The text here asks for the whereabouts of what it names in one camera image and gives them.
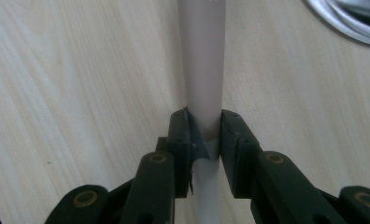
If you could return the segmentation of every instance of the white pipe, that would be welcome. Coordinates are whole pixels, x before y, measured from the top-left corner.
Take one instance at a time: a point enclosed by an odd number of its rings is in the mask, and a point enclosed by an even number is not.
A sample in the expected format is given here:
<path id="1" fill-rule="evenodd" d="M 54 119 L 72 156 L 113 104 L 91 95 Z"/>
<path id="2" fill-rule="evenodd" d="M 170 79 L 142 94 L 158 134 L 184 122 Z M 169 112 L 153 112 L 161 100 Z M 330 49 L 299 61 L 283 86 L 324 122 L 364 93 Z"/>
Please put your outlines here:
<path id="1" fill-rule="evenodd" d="M 219 223 L 219 134 L 221 123 L 225 0 L 178 0 L 187 107 L 211 160 L 193 165 L 196 217 Z"/>

